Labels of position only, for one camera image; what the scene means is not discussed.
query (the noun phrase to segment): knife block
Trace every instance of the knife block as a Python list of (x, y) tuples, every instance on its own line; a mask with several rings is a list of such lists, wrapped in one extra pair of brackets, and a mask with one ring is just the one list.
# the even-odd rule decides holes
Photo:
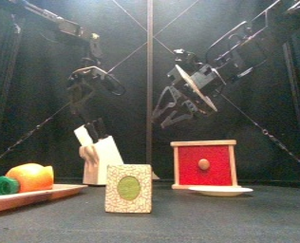
[(79, 155), (86, 161), (83, 183), (106, 185), (107, 166), (123, 164), (112, 136), (107, 136), (94, 144), (80, 146)]

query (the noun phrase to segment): drawer knob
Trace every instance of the drawer knob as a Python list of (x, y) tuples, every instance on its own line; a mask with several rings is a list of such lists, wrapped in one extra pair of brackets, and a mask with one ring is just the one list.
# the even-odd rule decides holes
[(210, 168), (210, 163), (206, 159), (199, 159), (198, 167), (201, 170), (206, 171)]

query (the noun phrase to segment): metal pole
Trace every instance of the metal pole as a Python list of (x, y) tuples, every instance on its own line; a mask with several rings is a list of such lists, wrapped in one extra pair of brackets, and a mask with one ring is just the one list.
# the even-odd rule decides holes
[(152, 0), (147, 0), (146, 163), (152, 159)]

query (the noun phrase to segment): orange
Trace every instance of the orange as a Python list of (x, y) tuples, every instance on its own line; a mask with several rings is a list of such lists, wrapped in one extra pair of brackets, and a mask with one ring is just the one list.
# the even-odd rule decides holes
[(26, 163), (15, 166), (6, 177), (15, 178), (19, 182), (19, 193), (52, 189), (54, 169), (52, 166), (42, 166), (36, 163)]

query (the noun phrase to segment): white plate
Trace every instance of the white plate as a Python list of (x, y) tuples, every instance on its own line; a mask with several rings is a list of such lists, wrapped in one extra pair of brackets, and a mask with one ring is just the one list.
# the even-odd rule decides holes
[(253, 189), (237, 186), (191, 186), (189, 189), (207, 196), (238, 196), (253, 192)]

